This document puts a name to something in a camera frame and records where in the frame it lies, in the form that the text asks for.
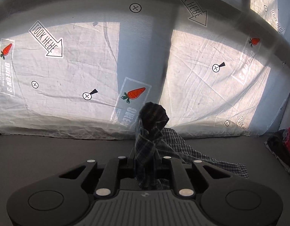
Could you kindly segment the dark clothes pile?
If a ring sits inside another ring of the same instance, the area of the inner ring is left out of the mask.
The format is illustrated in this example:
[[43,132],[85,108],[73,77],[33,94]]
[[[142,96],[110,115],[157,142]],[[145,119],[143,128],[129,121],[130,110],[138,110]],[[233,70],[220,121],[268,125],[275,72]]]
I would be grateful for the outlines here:
[[290,174],[290,127],[275,132],[267,139],[265,147]]

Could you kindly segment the white printed backdrop cloth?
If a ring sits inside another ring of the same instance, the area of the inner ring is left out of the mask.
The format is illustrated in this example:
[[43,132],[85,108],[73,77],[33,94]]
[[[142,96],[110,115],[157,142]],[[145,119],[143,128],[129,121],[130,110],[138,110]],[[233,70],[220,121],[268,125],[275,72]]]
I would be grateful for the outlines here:
[[262,135],[289,94],[290,0],[0,0],[0,134]]

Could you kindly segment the blue plaid shirt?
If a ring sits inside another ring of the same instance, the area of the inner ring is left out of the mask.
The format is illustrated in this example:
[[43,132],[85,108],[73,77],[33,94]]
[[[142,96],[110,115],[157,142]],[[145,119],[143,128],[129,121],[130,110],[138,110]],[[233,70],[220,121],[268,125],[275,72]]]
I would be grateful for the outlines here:
[[244,164],[219,161],[194,150],[175,130],[165,126],[168,121],[165,109],[159,104],[147,102],[139,112],[135,129],[134,163],[136,180],[142,190],[169,189],[168,179],[158,179],[153,175],[157,159],[164,156],[177,158],[183,164],[202,160],[243,178],[249,178]]

